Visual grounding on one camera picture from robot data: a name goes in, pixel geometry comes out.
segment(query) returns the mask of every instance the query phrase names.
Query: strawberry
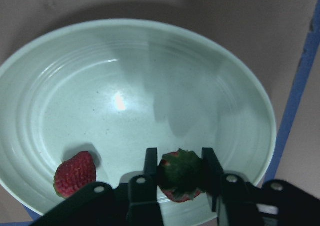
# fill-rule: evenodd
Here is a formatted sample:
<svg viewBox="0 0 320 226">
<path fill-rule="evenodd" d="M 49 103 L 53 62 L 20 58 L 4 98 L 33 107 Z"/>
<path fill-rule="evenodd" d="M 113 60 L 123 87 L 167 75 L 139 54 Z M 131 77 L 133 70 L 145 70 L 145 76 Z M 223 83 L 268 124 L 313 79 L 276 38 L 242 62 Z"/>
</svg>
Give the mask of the strawberry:
<svg viewBox="0 0 320 226">
<path fill-rule="evenodd" d="M 162 156 L 157 183 L 170 200 L 183 203 L 205 192 L 204 175 L 203 160 L 193 151 L 179 149 Z"/>
<path fill-rule="evenodd" d="M 66 199 L 96 180 L 94 159 L 88 151 L 82 151 L 58 167 L 53 186 L 58 196 Z"/>
</svg>

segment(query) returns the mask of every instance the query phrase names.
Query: plate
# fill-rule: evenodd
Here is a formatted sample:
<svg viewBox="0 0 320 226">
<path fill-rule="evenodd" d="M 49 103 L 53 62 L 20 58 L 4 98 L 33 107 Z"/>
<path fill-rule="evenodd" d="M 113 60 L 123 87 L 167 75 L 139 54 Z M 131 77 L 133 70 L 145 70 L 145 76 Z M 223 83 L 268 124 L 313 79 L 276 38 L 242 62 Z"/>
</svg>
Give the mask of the plate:
<svg viewBox="0 0 320 226">
<path fill-rule="evenodd" d="M 141 172 L 147 148 L 201 155 L 253 184 L 270 164 L 276 123 L 270 100 L 232 53 L 159 22 L 108 19 L 71 25 L 27 44 L 0 67 L 0 182 L 45 214 L 63 201 L 57 167 L 93 153 L 97 180 L 119 185 Z M 174 203 L 158 191 L 165 225 L 216 217 L 205 194 Z"/>
</svg>

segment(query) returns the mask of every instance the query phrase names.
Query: red strawberry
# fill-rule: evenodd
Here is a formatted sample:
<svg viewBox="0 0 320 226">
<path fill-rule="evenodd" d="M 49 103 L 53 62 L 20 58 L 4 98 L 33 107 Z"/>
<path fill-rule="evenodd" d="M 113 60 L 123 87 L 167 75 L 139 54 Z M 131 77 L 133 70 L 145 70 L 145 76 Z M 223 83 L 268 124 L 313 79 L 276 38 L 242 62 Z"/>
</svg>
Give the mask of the red strawberry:
<svg viewBox="0 0 320 226">
<path fill-rule="evenodd" d="M 157 172 L 158 185 L 173 202 L 194 200 L 204 193 L 204 163 L 193 151 L 179 149 L 162 156 Z"/>
<path fill-rule="evenodd" d="M 82 151 L 58 167 L 53 186 L 56 193 L 66 199 L 96 180 L 94 159 L 89 152 Z"/>
</svg>

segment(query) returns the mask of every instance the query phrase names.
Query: screw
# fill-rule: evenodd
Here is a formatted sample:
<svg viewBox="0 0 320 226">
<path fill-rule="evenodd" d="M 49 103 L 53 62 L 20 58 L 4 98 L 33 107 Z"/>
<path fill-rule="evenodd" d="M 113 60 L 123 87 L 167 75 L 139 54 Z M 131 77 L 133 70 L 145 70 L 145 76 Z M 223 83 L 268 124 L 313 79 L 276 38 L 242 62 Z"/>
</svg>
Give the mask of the screw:
<svg viewBox="0 0 320 226">
<path fill-rule="evenodd" d="M 282 191 L 282 190 L 284 190 L 284 187 L 283 187 L 280 183 L 278 183 L 278 182 L 272 183 L 272 184 L 271 184 L 271 188 L 272 188 L 273 190 L 275 190 L 275 191 Z"/>
<path fill-rule="evenodd" d="M 236 183 L 236 182 L 238 182 L 238 177 L 236 177 L 234 175 L 229 175 L 228 177 L 226 177 L 226 180 L 229 183 Z"/>
</svg>

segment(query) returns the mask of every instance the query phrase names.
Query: white plate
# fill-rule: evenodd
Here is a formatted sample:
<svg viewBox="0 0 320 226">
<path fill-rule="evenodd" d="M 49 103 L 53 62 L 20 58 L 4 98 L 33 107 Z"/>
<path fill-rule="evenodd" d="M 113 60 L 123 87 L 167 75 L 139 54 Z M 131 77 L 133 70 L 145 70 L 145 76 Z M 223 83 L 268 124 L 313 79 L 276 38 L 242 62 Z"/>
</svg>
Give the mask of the white plate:
<svg viewBox="0 0 320 226">
<path fill-rule="evenodd" d="M 0 182 L 43 215 L 62 202 L 57 167 L 95 154 L 97 180 L 116 188 L 142 171 L 147 148 L 213 147 L 225 170 L 257 184 L 273 155 L 276 123 L 250 70 L 193 32 L 143 20 L 69 26 L 29 43 L 0 68 Z M 216 217 L 206 195 L 173 203 L 158 192 L 165 225 Z"/>
</svg>

